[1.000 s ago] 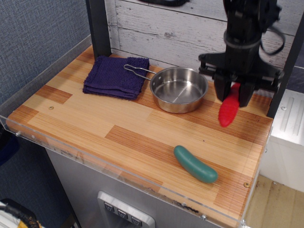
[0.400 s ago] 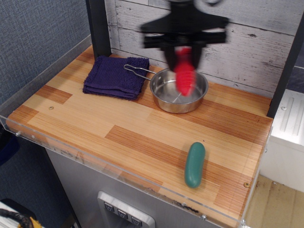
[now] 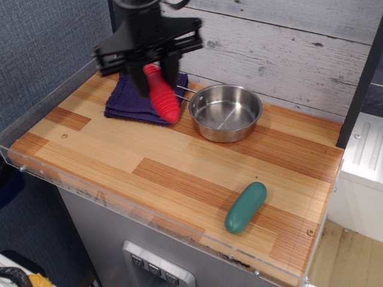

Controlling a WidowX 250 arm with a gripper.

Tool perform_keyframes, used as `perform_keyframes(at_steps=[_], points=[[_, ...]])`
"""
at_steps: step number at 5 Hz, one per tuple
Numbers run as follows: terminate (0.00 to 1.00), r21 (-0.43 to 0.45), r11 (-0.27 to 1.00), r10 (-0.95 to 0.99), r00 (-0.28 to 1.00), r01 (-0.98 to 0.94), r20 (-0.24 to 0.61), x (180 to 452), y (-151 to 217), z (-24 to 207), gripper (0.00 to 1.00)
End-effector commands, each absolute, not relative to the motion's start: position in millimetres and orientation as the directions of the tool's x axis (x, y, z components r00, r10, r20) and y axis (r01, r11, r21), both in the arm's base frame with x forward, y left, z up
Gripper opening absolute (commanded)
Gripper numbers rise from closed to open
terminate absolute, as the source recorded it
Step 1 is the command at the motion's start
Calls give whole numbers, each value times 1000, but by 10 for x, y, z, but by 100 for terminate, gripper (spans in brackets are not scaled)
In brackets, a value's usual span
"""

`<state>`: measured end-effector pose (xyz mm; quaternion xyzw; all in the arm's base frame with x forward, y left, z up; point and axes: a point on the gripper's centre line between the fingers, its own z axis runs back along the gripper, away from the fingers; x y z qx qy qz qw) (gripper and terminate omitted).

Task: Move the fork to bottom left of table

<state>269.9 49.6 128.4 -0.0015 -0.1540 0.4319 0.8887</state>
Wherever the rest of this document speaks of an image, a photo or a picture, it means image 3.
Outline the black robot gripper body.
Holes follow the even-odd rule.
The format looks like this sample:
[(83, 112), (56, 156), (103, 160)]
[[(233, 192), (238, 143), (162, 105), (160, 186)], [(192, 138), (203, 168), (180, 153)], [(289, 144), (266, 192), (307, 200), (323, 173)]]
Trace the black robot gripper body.
[[(160, 1), (123, 1), (121, 6), (129, 13), (127, 25), (132, 41), (127, 64), (145, 66), (160, 63), (173, 51), (178, 51), (181, 59), (183, 54), (202, 48), (199, 35), (202, 20), (196, 17), (166, 17), (162, 14), (160, 4)], [(93, 55), (103, 76), (116, 73), (108, 69), (115, 59), (115, 55), (106, 54), (108, 38), (93, 48)]]

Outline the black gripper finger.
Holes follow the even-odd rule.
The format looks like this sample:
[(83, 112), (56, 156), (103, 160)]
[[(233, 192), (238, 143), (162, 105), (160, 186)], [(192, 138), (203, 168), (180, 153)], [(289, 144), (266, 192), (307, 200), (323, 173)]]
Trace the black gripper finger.
[(160, 60), (161, 72), (164, 80), (175, 89), (178, 85), (180, 53), (173, 51)]
[(141, 97), (148, 97), (149, 86), (143, 67), (143, 65), (127, 64), (125, 66), (125, 70), (137, 95)]

